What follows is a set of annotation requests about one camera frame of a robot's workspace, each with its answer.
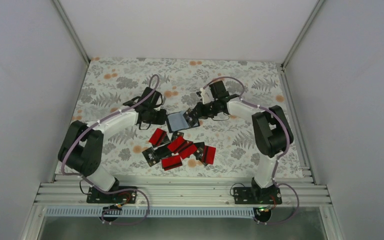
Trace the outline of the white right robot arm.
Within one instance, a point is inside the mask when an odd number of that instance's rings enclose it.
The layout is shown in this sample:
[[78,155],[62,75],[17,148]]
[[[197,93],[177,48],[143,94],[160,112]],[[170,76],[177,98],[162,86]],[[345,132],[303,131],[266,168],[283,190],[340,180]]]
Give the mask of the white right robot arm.
[[222,81],[207,84],[196,94],[200,98],[195,106],[198,117],[210,118],[225,113],[252,124],[260,158],[251,180],[250,195],[254,202],[264,203],[277,189],[275,175],[279,160],[294,141],[284,110],[278,105],[267,108],[250,103],[241,94],[229,94]]

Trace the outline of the black VIP card bottom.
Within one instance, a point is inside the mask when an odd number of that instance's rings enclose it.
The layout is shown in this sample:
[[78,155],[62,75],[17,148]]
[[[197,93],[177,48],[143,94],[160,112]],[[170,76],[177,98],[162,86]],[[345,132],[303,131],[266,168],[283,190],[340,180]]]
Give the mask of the black VIP card bottom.
[[194,109],[188,108],[183,113],[183,118],[185,119],[189,127],[194,127],[198,122],[197,112]]

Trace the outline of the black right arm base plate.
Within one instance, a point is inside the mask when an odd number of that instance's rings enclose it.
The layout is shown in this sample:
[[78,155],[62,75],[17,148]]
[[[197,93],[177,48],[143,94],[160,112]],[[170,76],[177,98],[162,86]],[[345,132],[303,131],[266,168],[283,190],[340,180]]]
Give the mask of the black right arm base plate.
[[267,188],[234,187],[236,205],[280,205],[283,203],[280,189],[274,185]]

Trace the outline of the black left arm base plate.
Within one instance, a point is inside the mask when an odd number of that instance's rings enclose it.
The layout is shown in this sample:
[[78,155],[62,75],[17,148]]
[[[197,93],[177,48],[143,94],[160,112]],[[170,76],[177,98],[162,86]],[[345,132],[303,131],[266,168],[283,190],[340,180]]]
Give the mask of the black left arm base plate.
[[123,190],[114,194],[104,194],[94,187],[88,190],[86,202],[88,204],[134,204],[137,197],[136,186],[118,186],[118,189],[111,189],[111,192]]

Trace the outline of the black card holder wallet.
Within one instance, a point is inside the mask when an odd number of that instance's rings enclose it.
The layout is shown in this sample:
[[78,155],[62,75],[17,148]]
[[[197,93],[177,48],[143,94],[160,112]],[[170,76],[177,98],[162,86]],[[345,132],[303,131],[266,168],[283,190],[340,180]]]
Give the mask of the black card holder wallet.
[[195,125],[189,126],[183,114],[186,111],[178,111],[167,115],[166,124],[169,133],[178,132],[180,130],[187,130],[191,128],[197,128],[201,124],[198,121]]

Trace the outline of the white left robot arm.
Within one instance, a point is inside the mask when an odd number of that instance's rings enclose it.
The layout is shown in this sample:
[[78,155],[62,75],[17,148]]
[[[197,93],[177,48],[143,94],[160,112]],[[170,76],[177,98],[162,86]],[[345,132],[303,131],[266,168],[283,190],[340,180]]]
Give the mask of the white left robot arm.
[[124,108],[102,119],[72,122],[57,154],[61,171],[69,167],[95,187],[104,201],[114,202],[119,197],[119,181],[101,164],[104,143],[122,130],[141,123],[163,124],[167,118],[167,112],[159,109],[163,103],[160,92],[146,87],[141,96],[125,102]]

